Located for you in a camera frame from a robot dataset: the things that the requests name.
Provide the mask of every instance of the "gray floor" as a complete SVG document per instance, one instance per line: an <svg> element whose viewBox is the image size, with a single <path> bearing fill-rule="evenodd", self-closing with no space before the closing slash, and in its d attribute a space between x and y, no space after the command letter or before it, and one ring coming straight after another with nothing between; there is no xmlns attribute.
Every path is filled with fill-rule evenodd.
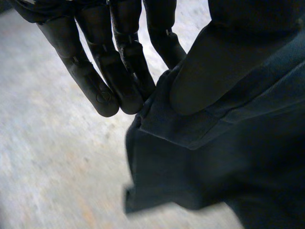
<svg viewBox="0 0 305 229"><path fill-rule="evenodd" d="M178 1L173 30L186 50L209 20L206 1ZM144 13L139 34L157 80L166 67ZM37 26L14 11L0 15L0 94L1 229L241 228L224 204L201 212L167 205L128 219L124 135L133 116L99 116Z"/></svg>

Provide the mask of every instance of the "black fabric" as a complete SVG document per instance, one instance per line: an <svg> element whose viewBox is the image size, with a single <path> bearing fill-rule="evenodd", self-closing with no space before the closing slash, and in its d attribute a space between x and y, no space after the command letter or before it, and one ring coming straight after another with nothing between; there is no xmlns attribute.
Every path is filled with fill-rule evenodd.
<svg viewBox="0 0 305 229"><path fill-rule="evenodd" d="M126 136L127 213L226 202L247 229L305 228L305 31L213 105L179 115L166 71Z"/></svg>
<svg viewBox="0 0 305 229"><path fill-rule="evenodd" d="M91 7L106 4L106 0L7 0L12 7L28 22L46 22L58 17L74 16L75 8L80 5Z"/></svg>

